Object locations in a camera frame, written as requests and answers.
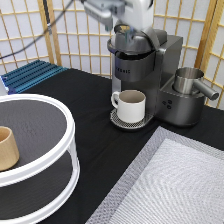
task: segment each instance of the round tiered tray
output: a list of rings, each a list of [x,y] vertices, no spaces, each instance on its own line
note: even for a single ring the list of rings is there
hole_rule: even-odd
[[[37,223],[66,202],[78,181],[71,112],[46,96],[4,96],[0,126],[12,129],[20,152],[18,163],[0,172],[0,223]]]

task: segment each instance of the shoji screen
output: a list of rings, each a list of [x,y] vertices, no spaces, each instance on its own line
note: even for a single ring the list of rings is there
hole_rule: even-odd
[[[51,20],[58,17],[69,1],[48,0]],[[60,54],[63,66],[110,76],[111,58],[106,43],[111,35],[105,32],[101,24],[86,15],[80,1],[74,1],[57,22],[56,28],[54,37],[58,34],[59,43],[57,54]]]
[[[42,35],[47,28],[42,0],[0,0],[0,55],[22,49]],[[27,50],[0,60],[0,75],[10,72],[36,59],[49,61],[47,36]]]
[[[155,1],[154,28],[184,38],[179,67],[194,67],[209,3],[210,0]]]
[[[224,110],[224,0],[217,3],[201,69],[205,82],[221,94],[218,100],[207,101],[208,105]]]

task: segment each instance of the cup handle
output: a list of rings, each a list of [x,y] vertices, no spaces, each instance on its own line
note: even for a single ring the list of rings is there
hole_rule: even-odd
[[[112,96],[111,96],[111,102],[112,102],[113,106],[117,109],[117,108],[118,108],[118,105],[116,104],[115,99],[114,99],[114,96],[115,96],[115,95],[117,95],[117,96],[119,97],[120,92],[114,92],[114,93],[112,94]]]

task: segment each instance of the drip tray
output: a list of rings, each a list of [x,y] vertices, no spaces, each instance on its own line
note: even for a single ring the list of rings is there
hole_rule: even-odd
[[[153,116],[151,114],[146,113],[143,120],[141,120],[137,123],[130,124],[130,123],[126,123],[118,118],[116,109],[112,110],[110,113],[111,122],[116,127],[123,129],[125,131],[138,131],[139,129],[144,128],[152,119],[153,119]]]

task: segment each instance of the white tray rim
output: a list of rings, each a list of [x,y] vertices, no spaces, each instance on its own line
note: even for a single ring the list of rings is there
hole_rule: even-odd
[[[0,103],[16,100],[41,101],[57,107],[65,115],[67,129],[58,144],[45,155],[24,166],[0,173],[0,187],[18,183],[47,169],[69,149],[75,135],[75,122],[72,114],[70,110],[60,101],[51,97],[37,94],[16,94],[0,97]]]

